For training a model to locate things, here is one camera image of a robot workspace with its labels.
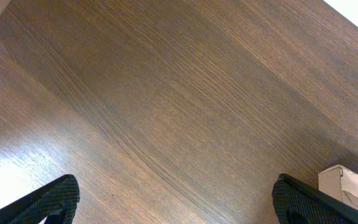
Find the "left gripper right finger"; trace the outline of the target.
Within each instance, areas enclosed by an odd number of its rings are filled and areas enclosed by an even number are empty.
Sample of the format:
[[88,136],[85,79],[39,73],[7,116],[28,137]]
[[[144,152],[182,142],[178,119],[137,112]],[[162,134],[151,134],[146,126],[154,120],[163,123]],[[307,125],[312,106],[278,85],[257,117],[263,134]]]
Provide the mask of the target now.
[[358,210],[288,174],[278,176],[272,199],[280,224],[358,224]]

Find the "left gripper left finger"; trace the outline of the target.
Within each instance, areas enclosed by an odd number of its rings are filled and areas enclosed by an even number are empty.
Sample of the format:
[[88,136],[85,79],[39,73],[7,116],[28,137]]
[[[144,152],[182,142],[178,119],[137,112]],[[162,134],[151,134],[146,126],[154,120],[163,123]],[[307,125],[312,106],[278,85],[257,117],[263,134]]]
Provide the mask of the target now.
[[66,174],[0,209],[0,224],[72,224],[80,189]]

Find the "brown cardboard box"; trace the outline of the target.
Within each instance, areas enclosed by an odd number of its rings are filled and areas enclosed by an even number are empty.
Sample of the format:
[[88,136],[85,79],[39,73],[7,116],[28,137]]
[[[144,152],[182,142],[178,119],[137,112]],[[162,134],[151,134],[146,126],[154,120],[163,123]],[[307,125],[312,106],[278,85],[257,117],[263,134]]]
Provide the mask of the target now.
[[342,166],[332,166],[318,174],[319,191],[358,210],[358,174]]

